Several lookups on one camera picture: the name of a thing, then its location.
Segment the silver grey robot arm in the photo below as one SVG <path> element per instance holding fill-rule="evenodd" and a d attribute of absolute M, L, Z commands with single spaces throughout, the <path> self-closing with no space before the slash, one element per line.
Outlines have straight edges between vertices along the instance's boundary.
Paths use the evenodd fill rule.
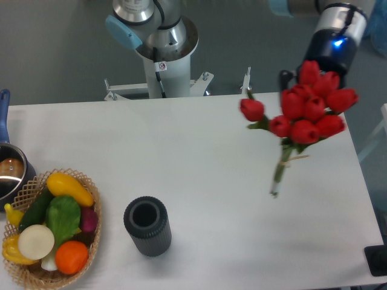
<path fill-rule="evenodd" d="M 374 1 L 269 1 L 276 15 L 319 15 L 305 54 L 320 69 L 345 76 L 368 25 Z M 143 59 L 150 98 L 202 96 L 213 74 L 190 78 L 190 56 L 198 45 L 194 24 L 181 15 L 180 1 L 113 1 L 105 20 L 110 35 Z"/>

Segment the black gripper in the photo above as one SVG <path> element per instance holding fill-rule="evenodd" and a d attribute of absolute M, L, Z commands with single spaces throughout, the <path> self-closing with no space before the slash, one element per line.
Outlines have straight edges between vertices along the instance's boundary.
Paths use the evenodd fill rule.
<path fill-rule="evenodd" d="M 338 73 L 339 87 L 346 87 L 346 75 L 357 52 L 357 44 L 352 37 L 339 34 L 332 29 L 315 32 L 306 50 L 304 61 L 315 60 L 321 71 Z M 279 92 L 298 84 L 298 71 L 283 69 L 278 75 Z"/>

